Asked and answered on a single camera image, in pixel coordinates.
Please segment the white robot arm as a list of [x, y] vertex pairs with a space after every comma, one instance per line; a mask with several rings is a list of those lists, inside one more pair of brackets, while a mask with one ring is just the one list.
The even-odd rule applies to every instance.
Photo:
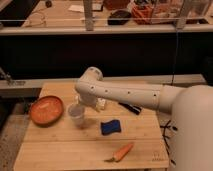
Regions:
[[169, 171], [213, 171], [213, 86], [105, 82], [101, 70], [90, 67], [75, 90], [87, 105], [104, 98], [170, 114]]

